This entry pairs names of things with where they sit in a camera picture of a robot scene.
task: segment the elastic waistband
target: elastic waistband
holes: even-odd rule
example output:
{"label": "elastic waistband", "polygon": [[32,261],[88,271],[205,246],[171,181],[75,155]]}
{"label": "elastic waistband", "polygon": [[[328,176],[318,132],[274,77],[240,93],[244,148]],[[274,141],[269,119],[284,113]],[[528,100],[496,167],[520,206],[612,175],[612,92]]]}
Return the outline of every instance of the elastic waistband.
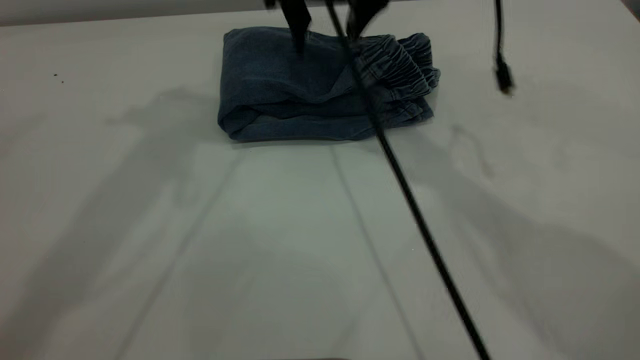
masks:
{"label": "elastic waistband", "polygon": [[360,40],[356,59],[367,84],[381,83],[392,100],[425,96],[437,86],[431,41],[422,33],[396,40],[392,35]]}

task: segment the blue denim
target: blue denim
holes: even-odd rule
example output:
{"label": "blue denim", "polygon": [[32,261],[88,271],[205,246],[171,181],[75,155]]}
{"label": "blue denim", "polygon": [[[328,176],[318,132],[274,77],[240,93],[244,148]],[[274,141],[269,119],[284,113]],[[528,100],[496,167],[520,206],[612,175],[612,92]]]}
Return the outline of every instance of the blue denim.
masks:
{"label": "blue denim", "polygon": [[[232,139],[361,140],[374,134],[336,37],[308,32],[302,55],[288,29],[236,29],[224,40],[218,124]],[[385,128],[433,116],[424,96],[437,86],[440,71],[427,36],[366,37],[353,50]]]}

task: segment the denim pants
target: denim pants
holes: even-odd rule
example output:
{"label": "denim pants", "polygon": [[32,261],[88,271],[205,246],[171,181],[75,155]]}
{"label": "denim pants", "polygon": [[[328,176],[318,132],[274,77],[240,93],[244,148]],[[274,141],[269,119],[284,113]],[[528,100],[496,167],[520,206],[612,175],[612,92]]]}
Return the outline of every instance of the denim pants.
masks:
{"label": "denim pants", "polygon": [[[424,96],[437,86],[440,71],[433,67],[427,36],[365,37],[353,50],[383,127],[433,116]],[[374,130],[355,90],[336,37],[308,32],[299,55],[288,29],[225,35],[218,124],[232,139],[370,137]]]}

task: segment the black cable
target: black cable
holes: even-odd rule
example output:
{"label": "black cable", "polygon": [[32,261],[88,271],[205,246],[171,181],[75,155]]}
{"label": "black cable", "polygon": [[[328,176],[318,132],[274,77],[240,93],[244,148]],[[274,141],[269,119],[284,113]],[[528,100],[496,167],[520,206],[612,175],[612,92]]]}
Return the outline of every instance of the black cable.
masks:
{"label": "black cable", "polygon": [[373,106],[373,100],[371,99],[370,94],[365,88],[364,82],[362,81],[362,75],[360,71],[357,69],[355,60],[353,55],[351,54],[351,49],[349,48],[349,42],[342,31],[342,26],[340,25],[340,21],[338,20],[338,16],[335,13],[335,9],[333,8],[333,0],[326,0],[327,8],[329,9],[329,15],[331,16],[331,21],[333,22],[333,27],[335,28],[336,33],[338,34],[338,38],[340,40],[340,44],[342,45],[342,50],[344,53],[345,59],[349,62],[349,66],[351,67],[351,72],[353,73],[353,79],[356,83],[356,87],[358,88],[358,92],[362,97],[364,102],[365,109],[369,115],[369,120],[371,121],[371,125],[373,126],[376,136],[378,137],[378,141],[382,146],[383,151],[385,152],[385,156],[391,165],[391,168],[396,176],[398,183],[400,184],[400,188],[402,189],[402,193],[404,198],[406,199],[407,205],[409,205],[409,209],[413,215],[415,223],[418,226],[418,230],[422,235],[422,239],[424,240],[424,244],[426,245],[431,257],[433,258],[433,262],[440,273],[440,277],[442,278],[442,282],[444,282],[447,291],[449,292],[449,296],[455,305],[455,308],[462,320],[462,323],[467,330],[467,334],[473,343],[473,346],[478,354],[478,357],[481,360],[490,360],[491,357],[487,352],[487,349],[482,341],[482,337],[478,333],[476,326],[474,325],[473,319],[469,315],[469,311],[467,310],[467,306],[460,295],[456,284],[453,281],[453,278],[449,274],[449,270],[447,269],[447,265],[440,254],[440,250],[438,249],[436,243],[433,241],[431,237],[431,233],[429,228],[427,227],[427,223],[424,221],[422,217],[422,213],[420,208],[418,207],[415,198],[413,197],[413,193],[409,184],[407,183],[406,178],[404,177],[403,171],[396,159],[396,155],[394,155],[393,150],[391,149],[391,145],[387,140],[385,132],[382,128],[380,119],[378,118],[378,114]]}
{"label": "black cable", "polygon": [[513,89],[513,79],[509,66],[502,56],[502,0],[495,0],[495,76],[500,91],[510,94]]}

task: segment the white tabletop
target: white tabletop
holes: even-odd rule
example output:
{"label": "white tabletop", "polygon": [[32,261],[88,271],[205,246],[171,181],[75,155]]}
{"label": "white tabletop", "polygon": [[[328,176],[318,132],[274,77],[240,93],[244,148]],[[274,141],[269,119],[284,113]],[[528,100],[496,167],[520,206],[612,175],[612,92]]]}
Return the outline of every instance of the white tabletop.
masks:
{"label": "white tabletop", "polygon": [[[495,359],[632,359],[640,24],[616,0],[393,3],[433,122],[389,132]],[[332,33],[326,10],[313,29]],[[216,125],[243,12],[0,29],[0,359],[474,359],[375,139]]]}

